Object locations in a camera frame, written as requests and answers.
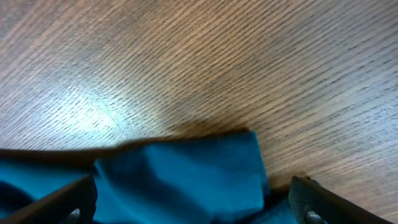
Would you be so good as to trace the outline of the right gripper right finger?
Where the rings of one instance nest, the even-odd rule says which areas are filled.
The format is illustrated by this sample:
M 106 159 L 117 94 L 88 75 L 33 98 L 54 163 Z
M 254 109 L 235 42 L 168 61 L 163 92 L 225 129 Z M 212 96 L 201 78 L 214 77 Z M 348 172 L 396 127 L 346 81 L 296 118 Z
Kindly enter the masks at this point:
M 391 224 L 306 177 L 292 177 L 289 204 L 298 223 Z

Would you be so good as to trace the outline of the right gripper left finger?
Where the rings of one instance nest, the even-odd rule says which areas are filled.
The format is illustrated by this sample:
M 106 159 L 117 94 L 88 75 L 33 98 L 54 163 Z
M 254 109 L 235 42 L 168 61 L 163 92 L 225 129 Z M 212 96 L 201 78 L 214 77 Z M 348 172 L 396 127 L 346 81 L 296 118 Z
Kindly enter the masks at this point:
M 15 211 L 2 224 L 66 223 L 78 210 L 75 223 L 93 223 L 98 198 L 93 177 L 86 175 Z

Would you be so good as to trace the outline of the blue t-shirt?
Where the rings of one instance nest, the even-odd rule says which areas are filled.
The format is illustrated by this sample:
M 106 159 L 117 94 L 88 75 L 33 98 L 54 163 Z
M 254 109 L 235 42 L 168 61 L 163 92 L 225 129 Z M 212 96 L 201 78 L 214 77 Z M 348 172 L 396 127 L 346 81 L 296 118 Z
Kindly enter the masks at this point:
M 254 132 L 118 149 L 1 151 L 1 217 L 93 176 L 95 223 L 294 223 L 269 187 Z

